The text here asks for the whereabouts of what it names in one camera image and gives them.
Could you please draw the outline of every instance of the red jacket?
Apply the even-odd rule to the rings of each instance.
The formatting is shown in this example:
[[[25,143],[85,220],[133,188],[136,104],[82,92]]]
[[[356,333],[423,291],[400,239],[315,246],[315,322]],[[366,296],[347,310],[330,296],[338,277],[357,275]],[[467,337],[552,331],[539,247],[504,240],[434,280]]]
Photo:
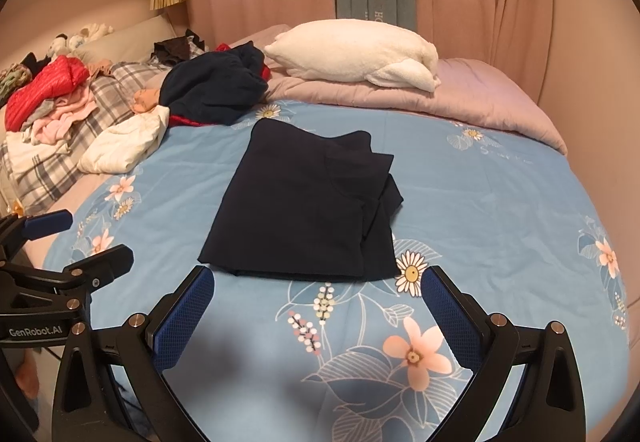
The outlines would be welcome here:
[[[46,98],[67,95],[89,78],[80,59],[60,56],[50,62],[29,84],[18,89],[6,104],[4,127],[20,131],[22,124]]]

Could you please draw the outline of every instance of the folded navy shirt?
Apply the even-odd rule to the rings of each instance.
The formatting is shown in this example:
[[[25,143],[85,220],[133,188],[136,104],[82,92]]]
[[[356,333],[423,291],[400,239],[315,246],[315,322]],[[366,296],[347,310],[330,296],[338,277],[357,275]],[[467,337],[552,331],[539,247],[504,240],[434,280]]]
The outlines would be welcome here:
[[[259,120],[199,262],[287,279],[395,276],[390,219],[402,196],[392,161],[371,152],[365,131],[323,138]]]
[[[267,90],[260,76],[263,63],[264,54],[252,41],[180,62],[162,83],[159,104],[191,122],[231,125]]]

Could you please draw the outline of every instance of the white towel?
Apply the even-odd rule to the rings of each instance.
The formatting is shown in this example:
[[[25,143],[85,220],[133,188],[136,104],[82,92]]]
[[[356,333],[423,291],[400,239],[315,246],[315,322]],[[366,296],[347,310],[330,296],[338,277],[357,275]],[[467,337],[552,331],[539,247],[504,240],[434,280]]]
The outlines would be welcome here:
[[[169,108],[156,106],[108,127],[84,152],[78,169],[95,174],[129,172],[158,149],[168,122]]]

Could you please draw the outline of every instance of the red clothing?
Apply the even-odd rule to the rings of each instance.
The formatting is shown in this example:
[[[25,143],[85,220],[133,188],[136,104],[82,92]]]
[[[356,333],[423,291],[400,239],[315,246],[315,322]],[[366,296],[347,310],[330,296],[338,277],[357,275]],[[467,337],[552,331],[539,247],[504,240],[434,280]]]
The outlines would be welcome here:
[[[18,89],[6,104],[4,127],[20,131],[22,124],[46,98],[68,95],[78,84],[89,78],[89,70],[80,59],[60,56],[49,63],[23,88]]]
[[[213,50],[214,52],[226,52],[227,50],[230,50],[231,46],[229,46],[226,43],[222,43],[219,44],[218,47]],[[263,78],[264,80],[269,80],[271,78],[271,70],[269,69],[269,67],[266,64],[262,65],[262,72],[260,73],[261,78]]]
[[[181,117],[180,115],[170,115],[168,127],[173,127],[173,126],[201,127],[201,126],[209,126],[209,125],[212,125],[212,124],[203,124],[201,122],[194,122],[193,120],[189,120],[188,118]]]

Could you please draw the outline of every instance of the flower print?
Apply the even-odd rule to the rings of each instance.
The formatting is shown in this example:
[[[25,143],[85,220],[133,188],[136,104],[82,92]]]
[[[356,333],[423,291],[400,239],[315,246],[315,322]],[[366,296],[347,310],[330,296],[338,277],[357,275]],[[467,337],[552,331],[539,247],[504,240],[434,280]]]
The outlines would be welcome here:
[[[389,357],[403,359],[401,366],[408,367],[409,386],[416,392],[423,392],[429,387],[429,370],[450,374],[453,368],[449,359],[437,353],[444,339],[438,327],[431,327],[420,335],[420,327],[414,319],[405,317],[403,323],[409,342],[400,336],[391,336],[382,350]]]
[[[462,130],[462,135],[468,136],[469,138],[472,138],[473,140],[480,140],[484,136],[479,131],[477,131],[475,129],[470,129],[470,128],[463,129]]]
[[[135,175],[129,178],[122,177],[119,183],[109,187],[109,194],[107,195],[107,197],[105,197],[105,200],[111,200],[112,198],[115,198],[116,202],[119,202],[124,193],[132,193],[133,186],[131,184],[135,179]]]
[[[596,240],[596,247],[598,247],[601,252],[598,260],[602,266],[609,268],[609,275],[615,279],[618,274],[618,258],[616,257],[616,252],[611,250],[607,238],[604,238],[603,242],[604,243],[601,243]]]
[[[267,104],[264,107],[261,107],[258,111],[255,112],[256,120],[260,120],[260,118],[273,118],[277,117],[280,114],[280,106],[277,104]]]
[[[325,283],[320,287],[318,297],[314,299],[314,310],[316,311],[316,317],[320,319],[318,322],[321,326],[324,326],[327,319],[331,317],[331,312],[334,311],[334,288],[331,283]]]
[[[133,207],[133,198],[127,198],[126,200],[124,200],[116,209],[116,212],[114,213],[113,217],[115,219],[120,219],[122,218],[124,215],[126,215],[131,208]]]
[[[396,259],[400,275],[396,276],[396,287],[398,292],[409,292],[412,297],[420,297],[420,280],[422,273],[427,268],[424,256],[418,252],[406,251]]]
[[[289,319],[287,322],[293,327],[293,333],[299,342],[305,345],[306,351],[316,356],[320,355],[320,337],[318,329],[314,328],[311,321],[305,321],[300,314],[289,311]]]
[[[109,235],[109,229],[104,229],[102,236],[94,237],[94,240],[91,242],[94,247],[91,250],[91,254],[98,254],[103,250],[107,250],[113,241],[113,236]]]
[[[613,319],[613,323],[615,326],[620,327],[621,330],[626,329],[626,319],[623,316],[616,316],[615,319]]]

